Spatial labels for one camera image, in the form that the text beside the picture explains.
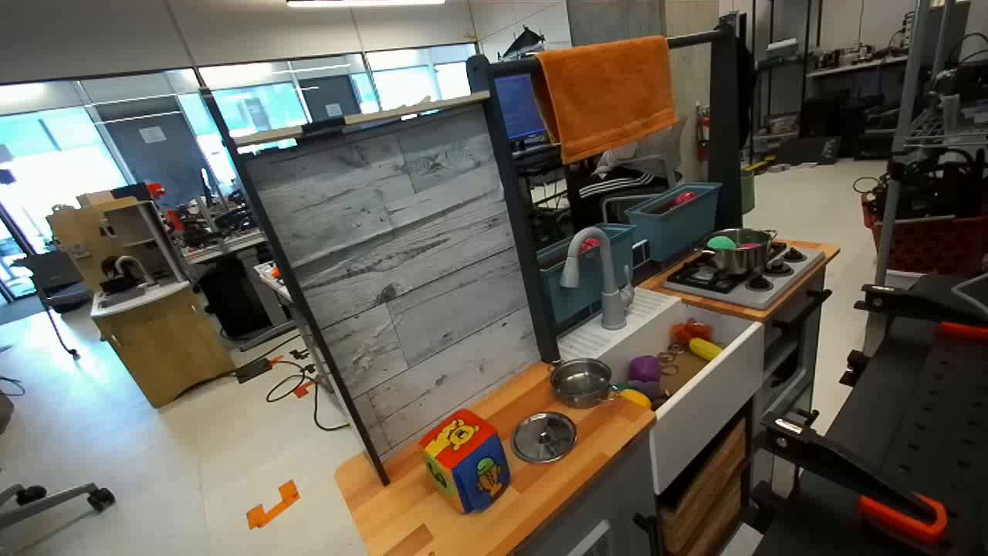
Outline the orange-handled black clamp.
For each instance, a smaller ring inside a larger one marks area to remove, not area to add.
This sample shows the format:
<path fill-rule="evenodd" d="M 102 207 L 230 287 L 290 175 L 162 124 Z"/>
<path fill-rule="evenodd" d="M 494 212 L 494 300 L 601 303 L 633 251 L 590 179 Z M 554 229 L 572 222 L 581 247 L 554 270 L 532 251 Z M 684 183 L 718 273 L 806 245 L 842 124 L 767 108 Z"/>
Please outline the orange-handled black clamp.
<path fill-rule="evenodd" d="M 857 493 L 857 516 L 914 548 L 938 548 L 949 538 L 949 507 L 887 480 L 851 450 L 811 431 L 814 410 L 774 414 L 767 422 L 767 447 L 826 482 Z"/>

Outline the purple toy fruit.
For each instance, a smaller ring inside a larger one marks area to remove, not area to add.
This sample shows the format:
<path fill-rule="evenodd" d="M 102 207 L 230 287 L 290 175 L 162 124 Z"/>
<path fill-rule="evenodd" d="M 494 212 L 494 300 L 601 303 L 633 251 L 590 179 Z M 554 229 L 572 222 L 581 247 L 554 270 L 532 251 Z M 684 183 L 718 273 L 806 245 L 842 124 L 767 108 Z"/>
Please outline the purple toy fruit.
<path fill-rule="evenodd" d="M 640 382 L 657 382 L 662 379 L 662 360 L 657 355 L 635 355 L 629 366 L 626 366 L 626 377 L 629 379 L 640 379 Z"/>

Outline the orange floor bracket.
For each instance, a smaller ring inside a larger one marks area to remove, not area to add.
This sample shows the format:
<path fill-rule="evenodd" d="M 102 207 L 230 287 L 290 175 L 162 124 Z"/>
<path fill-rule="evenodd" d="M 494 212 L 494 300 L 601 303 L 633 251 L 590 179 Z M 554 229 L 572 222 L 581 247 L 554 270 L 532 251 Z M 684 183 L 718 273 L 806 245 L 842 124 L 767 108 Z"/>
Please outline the orange floor bracket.
<path fill-rule="evenodd" d="M 255 507 L 251 507 L 246 510 L 246 528 L 251 532 L 255 532 L 255 528 L 265 528 L 265 526 L 271 526 L 282 514 L 287 514 L 293 503 L 299 501 L 299 488 L 295 488 L 295 482 L 290 480 L 290 482 L 282 482 L 277 486 L 277 501 L 276 503 L 255 503 Z"/>

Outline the steel pot on stove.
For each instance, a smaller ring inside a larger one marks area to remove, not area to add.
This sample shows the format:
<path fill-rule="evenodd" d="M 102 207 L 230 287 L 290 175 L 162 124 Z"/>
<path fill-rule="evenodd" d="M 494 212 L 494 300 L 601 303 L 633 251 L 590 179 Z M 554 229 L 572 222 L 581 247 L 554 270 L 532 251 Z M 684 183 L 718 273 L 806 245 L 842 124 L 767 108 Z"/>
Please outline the steel pot on stove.
<path fill-rule="evenodd" d="M 771 240 L 771 229 L 718 229 L 706 239 L 706 255 L 718 273 L 747 276 L 768 266 Z"/>

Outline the yellow toy lemon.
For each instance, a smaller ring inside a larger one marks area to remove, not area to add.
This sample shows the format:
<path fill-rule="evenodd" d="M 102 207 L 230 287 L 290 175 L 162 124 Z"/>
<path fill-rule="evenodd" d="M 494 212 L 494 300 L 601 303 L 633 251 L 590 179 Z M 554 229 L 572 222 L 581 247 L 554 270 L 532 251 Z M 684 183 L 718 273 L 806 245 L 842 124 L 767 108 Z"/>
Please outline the yellow toy lemon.
<path fill-rule="evenodd" d="M 617 395 L 651 410 L 651 398 L 640 390 L 617 390 Z"/>

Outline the colourful toy cube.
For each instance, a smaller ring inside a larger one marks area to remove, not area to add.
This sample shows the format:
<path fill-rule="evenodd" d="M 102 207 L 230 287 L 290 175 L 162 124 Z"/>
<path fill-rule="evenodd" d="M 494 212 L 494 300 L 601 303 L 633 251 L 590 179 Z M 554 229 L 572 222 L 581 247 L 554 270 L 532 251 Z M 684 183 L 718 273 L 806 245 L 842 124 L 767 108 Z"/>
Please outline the colourful toy cube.
<path fill-rule="evenodd" d="M 453 410 L 419 439 L 425 477 L 458 514 L 489 510 L 509 486 L 496 431 L 475 410 Z"/>

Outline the grey toy faucet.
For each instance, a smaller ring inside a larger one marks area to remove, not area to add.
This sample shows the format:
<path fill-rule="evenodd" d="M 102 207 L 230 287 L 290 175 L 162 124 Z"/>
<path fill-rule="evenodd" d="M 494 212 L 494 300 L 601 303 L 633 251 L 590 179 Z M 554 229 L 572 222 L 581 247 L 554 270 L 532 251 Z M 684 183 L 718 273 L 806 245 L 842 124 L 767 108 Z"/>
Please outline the grey toy faucet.
<path fill-rule="evenodd" d="M 606 332 L 621 332 L 626 326 L 626 313 L 629 313 L 633 294 L 617 287 L 614 247 L 612 247 L 612 239 L 600 225 L 587 225 L 587 229 L 572 235 L 558 283 L 565 292 L 575 292 L 581 283 L 581 247 L 587 240 L 600 245 L 601 328 Z"/>

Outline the yellow toy corn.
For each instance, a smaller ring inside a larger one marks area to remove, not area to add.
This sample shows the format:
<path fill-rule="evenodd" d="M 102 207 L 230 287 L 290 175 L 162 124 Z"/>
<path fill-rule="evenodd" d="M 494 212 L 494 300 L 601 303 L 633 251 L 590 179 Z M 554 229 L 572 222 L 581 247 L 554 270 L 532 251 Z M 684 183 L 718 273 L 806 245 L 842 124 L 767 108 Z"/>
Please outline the yellow toy corn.
<path fill-rule="evenodd" d="M 696 352 L 705 362 L 714 362 L 721 352 L 721 346 L 705 337 L 691 337 L 687 352 Z"/>

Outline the orange towel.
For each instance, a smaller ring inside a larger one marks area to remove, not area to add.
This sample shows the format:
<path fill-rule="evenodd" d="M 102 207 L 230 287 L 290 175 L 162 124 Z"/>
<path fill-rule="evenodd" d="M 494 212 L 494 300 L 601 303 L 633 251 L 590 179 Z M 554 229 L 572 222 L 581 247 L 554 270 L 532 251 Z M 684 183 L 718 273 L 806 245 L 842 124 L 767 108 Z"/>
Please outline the orange towel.
<path fill-rule="evenodd" d="M 538 67 L 544 124 L 565 164 L 676 124 L 671 40 L 662 33 L 546 49 Z"/>

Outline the red perforated basket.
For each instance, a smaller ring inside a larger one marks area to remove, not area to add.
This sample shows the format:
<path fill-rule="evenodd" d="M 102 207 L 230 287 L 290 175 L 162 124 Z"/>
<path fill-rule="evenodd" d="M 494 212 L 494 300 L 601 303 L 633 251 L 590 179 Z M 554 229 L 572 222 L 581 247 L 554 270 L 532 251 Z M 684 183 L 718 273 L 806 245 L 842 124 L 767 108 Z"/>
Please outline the red perforated basket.
<path fill-rule="evenodd" d="M 860 218 L 875 247 L 896 273 L 977 276 L 988 263 L 988 217 L 896 217 L 892 240 L 884 240 L 884 191 L 860 191 Z"/>

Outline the white toy sink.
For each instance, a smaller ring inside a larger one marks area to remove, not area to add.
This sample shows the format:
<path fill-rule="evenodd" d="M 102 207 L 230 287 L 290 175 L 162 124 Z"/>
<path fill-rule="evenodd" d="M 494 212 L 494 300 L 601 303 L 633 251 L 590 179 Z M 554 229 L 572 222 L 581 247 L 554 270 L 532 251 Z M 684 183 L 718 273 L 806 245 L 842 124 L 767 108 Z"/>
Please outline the white toy sink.
<path fill-rule="evenodd" d="M 656 409 L 649 436 L 656 491 L 666 491 L 763 385 L 763 326 L 672 296 L 640 303 L 621 332 L 601 333 L 595 355 L 624 373 L 635 355 L 666 350 L 672 328 L 684 320 L 711 326 L 718 355 L 676 373 L 672 393 Z"/>

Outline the wooden cabinet cart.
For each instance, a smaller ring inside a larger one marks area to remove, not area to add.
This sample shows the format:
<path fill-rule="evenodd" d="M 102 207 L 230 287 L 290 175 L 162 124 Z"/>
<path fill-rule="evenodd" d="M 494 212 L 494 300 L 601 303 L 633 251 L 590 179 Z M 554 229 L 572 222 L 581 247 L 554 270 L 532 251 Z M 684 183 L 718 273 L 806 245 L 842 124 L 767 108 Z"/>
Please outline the wooden cabinet cart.
<path fill-rule="evenodd" d="M 45 222 L 93 292 L 100 337 L 153 409 L 234 367 L 152 202 L 57 207 Z"/>

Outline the teal storage bin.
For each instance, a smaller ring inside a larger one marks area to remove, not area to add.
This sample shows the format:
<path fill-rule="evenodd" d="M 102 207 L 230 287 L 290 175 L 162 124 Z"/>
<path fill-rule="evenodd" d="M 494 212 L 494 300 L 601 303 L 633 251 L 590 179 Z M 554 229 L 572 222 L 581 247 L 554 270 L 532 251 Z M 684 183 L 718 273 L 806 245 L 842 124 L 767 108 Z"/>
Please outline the teal storage bin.
<path fill-rule="evenodd" d="M 716 183 L 672 185 L 671 191 L 635 203 L 626 218 L 656 263 L 671 263 L 705 245 L 716 229 Z"/>

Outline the steel pot lid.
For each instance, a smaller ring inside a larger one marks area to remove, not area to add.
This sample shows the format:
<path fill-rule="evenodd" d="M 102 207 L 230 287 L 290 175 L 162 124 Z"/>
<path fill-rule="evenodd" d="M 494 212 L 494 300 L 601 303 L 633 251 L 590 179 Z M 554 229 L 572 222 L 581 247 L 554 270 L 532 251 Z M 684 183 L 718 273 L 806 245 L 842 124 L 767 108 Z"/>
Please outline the steel pot lid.
<path fill-rule="evenodd" d="M 525 465 L 555 465 L 576 446 L 576 426 L 558 410 L 525 418 L 514 432 L 514 447 Z"/>

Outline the grey wood backdrop panel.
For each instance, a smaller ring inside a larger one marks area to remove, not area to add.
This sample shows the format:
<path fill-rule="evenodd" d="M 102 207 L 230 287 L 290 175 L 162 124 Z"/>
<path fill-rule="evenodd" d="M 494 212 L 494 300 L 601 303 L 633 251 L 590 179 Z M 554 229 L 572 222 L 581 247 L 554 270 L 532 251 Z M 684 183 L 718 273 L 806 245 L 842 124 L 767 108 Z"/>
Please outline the grey wood backdrop panel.
<path fill-rule="evenodd" d="M 243 171 L 375 453 L 538 362 L 480 101 L 305 138 Z"/>

